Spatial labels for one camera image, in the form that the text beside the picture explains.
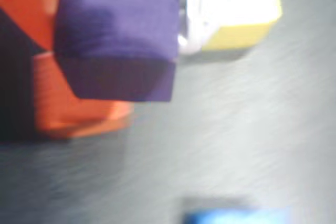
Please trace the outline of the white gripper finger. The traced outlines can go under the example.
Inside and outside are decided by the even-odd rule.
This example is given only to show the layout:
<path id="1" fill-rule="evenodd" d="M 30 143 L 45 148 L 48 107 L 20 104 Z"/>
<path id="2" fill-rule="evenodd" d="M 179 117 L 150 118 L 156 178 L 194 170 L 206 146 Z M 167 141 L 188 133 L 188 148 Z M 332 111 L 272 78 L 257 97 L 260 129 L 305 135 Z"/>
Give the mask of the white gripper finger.
<path id="1" fill-rule="evenodd" d="M 180 21 L 183 30 L 178 34 L 179 53 L 192 55 L 202 50 L 218 31 L 218 22 L 206 22 L 201 14 L 201 0 L 186 0 L 181 10 Z"/>

